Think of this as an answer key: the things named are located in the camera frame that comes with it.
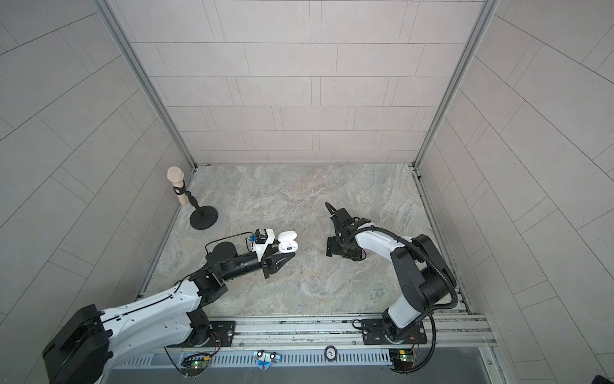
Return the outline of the blue white small device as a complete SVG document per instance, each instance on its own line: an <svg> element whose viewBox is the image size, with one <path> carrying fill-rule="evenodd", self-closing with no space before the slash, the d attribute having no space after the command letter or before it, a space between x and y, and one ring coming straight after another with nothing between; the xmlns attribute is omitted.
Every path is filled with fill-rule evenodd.
<svg viewBox="0 0 614 384"><path fill-rule="evenodd" d="M255 351L253 357L260 371L268 370L273 364L279 363L281 359L281 355L277 352L265 350Z"/></svg>

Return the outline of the white earbud charging case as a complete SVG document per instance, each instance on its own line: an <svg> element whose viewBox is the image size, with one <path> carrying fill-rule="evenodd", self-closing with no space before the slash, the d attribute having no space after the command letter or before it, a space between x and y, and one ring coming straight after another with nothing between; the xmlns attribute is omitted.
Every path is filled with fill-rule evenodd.
<svg viewBox="0 0 614 384"><path fill-rule="evenodd" d="M297 232L294 230L281 232L277 236L278 240L278 252L287 254L295 253L298 250Z"/></svg>

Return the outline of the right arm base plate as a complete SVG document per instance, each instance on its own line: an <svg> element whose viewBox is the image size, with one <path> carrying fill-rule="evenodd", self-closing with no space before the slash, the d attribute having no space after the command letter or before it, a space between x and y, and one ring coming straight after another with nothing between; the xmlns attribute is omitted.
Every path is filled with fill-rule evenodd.
<svg viewBox="0 0 614 384"><path fill-rule="evenodd" d="M427 344L423 322L413 323L398 330L393 323L382 318L363 318L353 321L353 327L361 331L366 346Z"/></svg>

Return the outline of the aluminium rail frame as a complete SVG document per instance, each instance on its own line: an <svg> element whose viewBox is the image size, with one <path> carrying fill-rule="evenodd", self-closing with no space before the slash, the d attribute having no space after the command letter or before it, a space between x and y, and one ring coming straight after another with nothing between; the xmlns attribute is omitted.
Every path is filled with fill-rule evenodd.
<svg viewBox="0 0 614 384"><path fill-rule="evenodd" d="M235 334L231 347L222 351L240 350L323 350L335 346L339 350L360 348L409 348L425 351L431 342L439 347L490 347L496 344L491 327L484 315L465 311L438 311L432 320L422 320L428 337L427 344L366 346L361 331L353 321L380 318L375 314L341 314L318 316L251 316L211 318L213 321L234 321Z"/></svg>

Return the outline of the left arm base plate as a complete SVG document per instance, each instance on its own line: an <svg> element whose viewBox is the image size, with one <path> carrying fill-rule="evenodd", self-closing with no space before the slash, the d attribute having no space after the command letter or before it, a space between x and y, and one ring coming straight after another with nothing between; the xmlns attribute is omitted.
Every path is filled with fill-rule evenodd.
<svg viewBox="0 0 614 384"><path fill-rule="evenodd" d="M231 347L235 327L234 321L213 321L205 326L200 326L194 331L190 345L206 348Z"/></svg>

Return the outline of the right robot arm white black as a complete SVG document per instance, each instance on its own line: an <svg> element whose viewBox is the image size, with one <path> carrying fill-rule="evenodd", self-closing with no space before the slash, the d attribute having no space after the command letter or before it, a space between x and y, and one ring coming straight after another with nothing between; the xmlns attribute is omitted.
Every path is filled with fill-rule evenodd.
<svg viewBox="0 0 614 384"><path fill-rule="evenodd" d="M369 219L352 217L344 208L325 206L335 230L327 240L328 257L360 262L371 252L393 264L401 297L382 315L384 335L390 342L405 341L412 328L435 310L456 307L457 282L430 237L404 238Z"/></svg>

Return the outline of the green circuit board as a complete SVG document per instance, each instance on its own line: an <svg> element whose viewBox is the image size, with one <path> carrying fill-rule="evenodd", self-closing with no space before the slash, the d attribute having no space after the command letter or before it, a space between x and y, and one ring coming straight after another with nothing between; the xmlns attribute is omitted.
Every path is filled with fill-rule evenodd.
<svg viewBox="0 0 614 384"><path fill-rule="evenodd" d="M390 369L395 373L407 374L413 369L417 355L413 350L389 349Z"/></svg>
<svg viewBox="0 0 614 384"><path fill-rule="evenodd" d="M182 360L181 368L185 371L186 377L198 377L208 367L212 355L208 353L198 353L189 355Z"/></svg>

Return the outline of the beige microphone on black stand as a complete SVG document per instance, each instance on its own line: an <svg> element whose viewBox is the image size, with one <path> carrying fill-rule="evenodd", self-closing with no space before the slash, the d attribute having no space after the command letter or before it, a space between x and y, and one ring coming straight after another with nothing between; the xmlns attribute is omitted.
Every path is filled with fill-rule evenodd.
<svg viewBox="0 0 614 384"><path fill-rule="evenodd" d="M193 212L190 216L190 225L195 230L206 230L217 222L218 212L212 206L200 206L198 200L187 190L185 185L185 175L181 168L171 166L166 174L171 182L173 191L182 206L190 205Z"/></svg>

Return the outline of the left green circuit board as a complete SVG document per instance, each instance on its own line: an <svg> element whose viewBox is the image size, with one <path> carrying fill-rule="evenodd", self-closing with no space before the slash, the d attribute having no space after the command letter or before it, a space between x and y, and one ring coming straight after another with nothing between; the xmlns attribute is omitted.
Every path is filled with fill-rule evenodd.
<svg viewBox="0 0 614 384"><path fill-rule="evenodd" d="M186 377L198 377L208 367L212 355L208 353L198 353L189 355L182 360L181 368L185 371Z"/></svg>

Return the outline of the right green circuit board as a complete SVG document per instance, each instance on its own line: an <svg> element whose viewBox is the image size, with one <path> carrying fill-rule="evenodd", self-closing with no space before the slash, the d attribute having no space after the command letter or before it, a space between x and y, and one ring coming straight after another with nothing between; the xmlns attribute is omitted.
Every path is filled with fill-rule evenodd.
<svg viewBox="0 0 614 384"><path fill-rule="evenodd" d="M389 349L390 369L395 373L407 374L413 369L417 355L413 350Z"/></svg>

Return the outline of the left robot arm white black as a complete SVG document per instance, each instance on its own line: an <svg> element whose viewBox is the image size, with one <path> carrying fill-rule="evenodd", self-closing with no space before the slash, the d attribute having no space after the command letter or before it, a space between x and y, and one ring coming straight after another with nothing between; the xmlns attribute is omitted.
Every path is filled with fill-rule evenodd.
<svg viewBox="0 0 614 384"><path fill-rule="evenodd" d="M120 307L78 310L43 350L51 383L95 383L131 358L163 347L199 347L224 339L204 312L228 291L226 281L256 270L277 273L295 256L294 240L255 244L238 254L231 242L219 243L206 264L175 286Z"/></svg>

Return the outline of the round black sticker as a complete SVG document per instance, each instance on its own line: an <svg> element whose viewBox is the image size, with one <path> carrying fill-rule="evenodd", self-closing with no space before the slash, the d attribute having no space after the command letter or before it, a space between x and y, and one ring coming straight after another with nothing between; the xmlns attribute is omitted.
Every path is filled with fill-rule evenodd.
<svg viewBox="0 0 614 384"><path fill-rule="evenodd" d="M324 357L325 360L329 363L335 362L337 360L338 352L335 346L327 346L325 348Z"/></svg>

